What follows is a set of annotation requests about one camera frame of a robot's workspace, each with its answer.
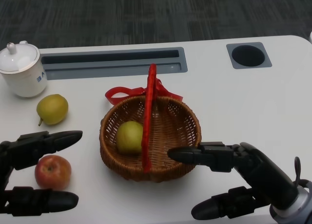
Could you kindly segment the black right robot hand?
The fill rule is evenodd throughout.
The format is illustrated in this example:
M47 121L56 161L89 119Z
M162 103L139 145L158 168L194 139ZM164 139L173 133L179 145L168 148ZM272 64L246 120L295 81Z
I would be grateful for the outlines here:
M232 219L269 204L286 210L299 194L292 180L265 154L248 143L225 145L222 142L205 142L195 147L169 149L167 155L183 164L208 166L213 172L235 169L250 186L249 189L243 186L232 188L197 204L191 211L196 220L224 216Z

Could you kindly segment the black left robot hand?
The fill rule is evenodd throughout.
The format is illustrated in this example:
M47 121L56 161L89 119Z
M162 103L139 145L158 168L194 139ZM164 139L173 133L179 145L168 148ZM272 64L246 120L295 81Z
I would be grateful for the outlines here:
M15 142L0 144L0 212L19 216L40 216L73 209L78 195L67 191L34 189L15 186L6 190L13 170L37 165L45 154L53 154L77 143L83 132L63 131L50 134L47 131L21 135Z

